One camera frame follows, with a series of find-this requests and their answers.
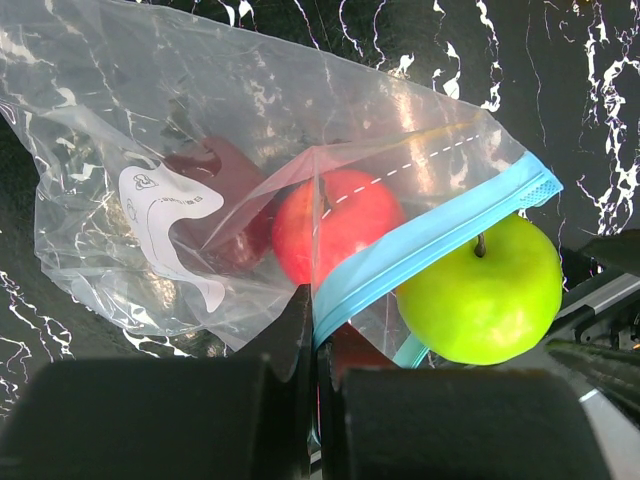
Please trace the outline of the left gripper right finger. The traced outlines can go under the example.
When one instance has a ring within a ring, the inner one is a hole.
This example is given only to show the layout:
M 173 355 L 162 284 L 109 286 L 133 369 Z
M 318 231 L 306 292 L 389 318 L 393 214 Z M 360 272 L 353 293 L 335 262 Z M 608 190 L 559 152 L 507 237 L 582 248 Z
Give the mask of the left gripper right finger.
M 347 357 L 337 340 L 327 340 L 318 350 L 318 426 L 324 479 L 348 479 L 348 445 L 342 380 Z

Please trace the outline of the dark red apple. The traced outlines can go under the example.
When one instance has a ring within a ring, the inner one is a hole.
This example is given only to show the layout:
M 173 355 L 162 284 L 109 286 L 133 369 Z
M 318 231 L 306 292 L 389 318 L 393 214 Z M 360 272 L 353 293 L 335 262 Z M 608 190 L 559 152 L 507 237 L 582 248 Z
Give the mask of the dark red apple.
M 181 219 L 170 229 L 180 261 L 197 273 L 231 275 L 256 267 L 270 248 L 273 206 L 249 195 L 265 175 L 238 147 L 210 136 L 168 155 L 164 164 L 223 198 L 201 219 Z

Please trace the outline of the clear blue-zip bag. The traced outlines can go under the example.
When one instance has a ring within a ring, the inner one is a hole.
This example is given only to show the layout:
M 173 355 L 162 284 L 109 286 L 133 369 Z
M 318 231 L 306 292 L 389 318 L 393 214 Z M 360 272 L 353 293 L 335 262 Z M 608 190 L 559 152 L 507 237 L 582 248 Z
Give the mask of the clear blue-zip bag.
M 561 183 L 485 109 L 129 1 L 5 1 L 1 112 L 39 172 L 43 273 L 121 328 L 240 349 L 312 295 L 396 364 L 494 365 L 559 312 L 520 211 Z

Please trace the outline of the green apple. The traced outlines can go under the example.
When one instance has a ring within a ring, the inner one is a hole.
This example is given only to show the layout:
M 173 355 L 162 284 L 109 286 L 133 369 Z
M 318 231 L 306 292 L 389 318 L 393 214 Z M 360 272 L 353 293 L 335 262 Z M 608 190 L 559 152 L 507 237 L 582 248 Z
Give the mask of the green apple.
M 495 365 L 531 350 L 560 310 L 564 275 L 547 235 L 512 214 L 396 289 L 399 313 L 440 357 Z

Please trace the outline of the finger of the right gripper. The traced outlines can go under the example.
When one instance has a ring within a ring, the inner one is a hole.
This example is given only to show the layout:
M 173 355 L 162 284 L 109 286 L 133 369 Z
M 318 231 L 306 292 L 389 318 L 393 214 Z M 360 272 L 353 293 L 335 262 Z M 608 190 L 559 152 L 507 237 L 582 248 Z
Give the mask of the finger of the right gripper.
M 638 234 L 596 236 L 580 253 L 639 278 Z M 546 350 L 556 361 L 582 374 L 620 410 L 639 409 L 639 350 L 623 351 L 579 339 L 551 340 Z

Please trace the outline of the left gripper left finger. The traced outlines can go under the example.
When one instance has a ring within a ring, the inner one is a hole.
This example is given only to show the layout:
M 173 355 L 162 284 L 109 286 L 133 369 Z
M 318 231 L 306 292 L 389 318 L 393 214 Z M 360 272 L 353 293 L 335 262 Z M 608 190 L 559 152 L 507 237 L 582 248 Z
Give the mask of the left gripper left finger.
M 301 285 L 283 312 L 234 354 L 261 365 L 252 405 L 252 479 L 310 476 L 312 333 L 311 287 Z

